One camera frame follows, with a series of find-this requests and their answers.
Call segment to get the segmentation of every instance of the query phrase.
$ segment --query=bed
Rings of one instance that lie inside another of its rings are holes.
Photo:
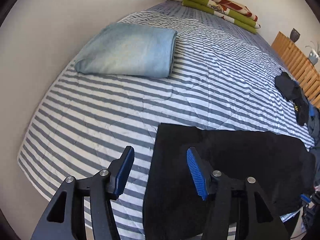
[[[173,72],[166,79],[96,76],[77,73],[73,60],[66,66],[36,109],[18,153],[19,166],[47,200],[67,176],[90,177],[131,145],[132,171],[112,208],[122,240],[144,239],[142,203],[159,123],[269,130],[313,146],[292,103],[274,87],[285,68],[258,34],[172,0],[121,22],[177,30]],[[88,199],[85,222],[91,227]],[[232,239],[235,227],[229,231]]]

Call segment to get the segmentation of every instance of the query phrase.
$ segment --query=wall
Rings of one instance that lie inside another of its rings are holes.
[[[258,16],[261,24],[259,34],[272,44],[277,33],[281,31],[286,36],[295,28],[300,33],[296,45],[306,55],[312,45],[310,41],[320,42],[320,23],[305,0],[233,0],[246,5]]]
[[[18,0],[0,27],[0,208],[22,240],[47,205],[16,161],[38,102],[100,29],[163,1]]]

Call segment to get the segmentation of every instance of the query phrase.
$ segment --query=metal pin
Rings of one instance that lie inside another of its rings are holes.
[[[221,176],[221,171],[213,171],[212,175],[215,177],[220,177]]]
[[[255,183],[256,182],[256,179],[254,177],[248,177],[247,180],[248,180],[249,183]]]
[[[108,171],[108,170],[101,170],[101,171],[99,172],[99,174],[100,174],[101,176],[107,176],[107,175],[109,174],[109,171]]]
[[[73,182],[73,180],[74,180],[74,177],[69,176],[69,177],[66,178],[66,183]]]

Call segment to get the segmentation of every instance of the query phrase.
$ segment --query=wooden headboard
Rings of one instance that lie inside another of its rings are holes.
[[[299,82],[306,97],[316,107],[320,107],[320,75],[303,52],[279,32],[271,47],[287,66],[289,72]]]

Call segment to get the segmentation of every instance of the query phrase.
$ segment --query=black cable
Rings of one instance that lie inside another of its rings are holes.
[[[295,239],[295,238],[297,238],[297,237],[299,237],[299,236],[303,235],[305,232],[306,232],[306,231],[304,231],[303,233],[301,233],[301,234],[300,234],[300,235],[298,235],[298,236],[291,237],[290,239]]]

